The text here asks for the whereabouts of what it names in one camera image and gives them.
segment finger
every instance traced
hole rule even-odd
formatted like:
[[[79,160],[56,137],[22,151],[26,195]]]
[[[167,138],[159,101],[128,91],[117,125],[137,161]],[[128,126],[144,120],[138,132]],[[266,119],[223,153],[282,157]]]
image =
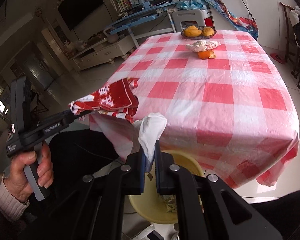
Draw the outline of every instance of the finger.
[[[48,159],[44,159],[38,166],[37,169],[38,176],[41,177],[48,170],[52,170],[52,168],[53,168],[52,162]]]
[[[48,183],[48,181],[51,179],[52,175],[53,175],[53,171],[52,170],[47,171],[45,174],[43,174],[38,179],[38,185],[40,187],[43,187],[44,185],[46,185]]]
[[[23,168],[34,163],[36,160],[35,151],[24,152],[16,156],[11,161],[10,174],[13,176],[23,175]]]
[[[44,185],[44,187],[45,187],[45,188],[50,187],[51,184],[52,184],[52,182],[53,182],[53,174],[52,174],[52,177],[50,178],[50,180],[46,183],[46,185]]]
[[[42,159],[49,159],[51,160],[51,152],[48,144],[43,141],[42,149],[41,149]]]

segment white tissue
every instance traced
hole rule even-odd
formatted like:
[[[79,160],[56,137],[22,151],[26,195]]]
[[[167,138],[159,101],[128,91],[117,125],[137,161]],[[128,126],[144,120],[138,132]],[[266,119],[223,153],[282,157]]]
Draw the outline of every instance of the white tissue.
[[[133,126],[139,130],[138,141],[146,156],[146,172],[150,172],[154,160],[154,145],[161,137],[167,125],[167,119],[160,113],[150,113]]]

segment white plastic bag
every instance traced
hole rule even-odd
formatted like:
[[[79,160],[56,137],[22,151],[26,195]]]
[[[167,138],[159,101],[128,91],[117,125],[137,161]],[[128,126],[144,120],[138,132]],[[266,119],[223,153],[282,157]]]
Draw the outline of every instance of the white plastic bag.
[[[186,48],[193,52],[199,52],[199,51],[213,50],[220,45],[221,43],[219,41],[198,40],[192,45],[186,44]]]

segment blue cloth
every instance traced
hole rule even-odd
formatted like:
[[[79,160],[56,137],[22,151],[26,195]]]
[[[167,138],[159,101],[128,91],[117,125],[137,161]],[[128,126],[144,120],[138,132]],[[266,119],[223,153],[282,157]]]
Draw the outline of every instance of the blue cloth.
[[[192,9],[207,9],[207,2],[205,0],[190,0],[190,1],[177,1],[177,8],[181,10],[192,10]]]

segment window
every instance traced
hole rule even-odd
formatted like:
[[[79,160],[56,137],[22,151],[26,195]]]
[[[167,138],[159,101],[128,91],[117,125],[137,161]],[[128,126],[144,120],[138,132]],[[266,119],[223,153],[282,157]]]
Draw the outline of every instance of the window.
[[[5,110],[6,106],[1,102],[0,100],[0,111],[3,113],[3,111]]]

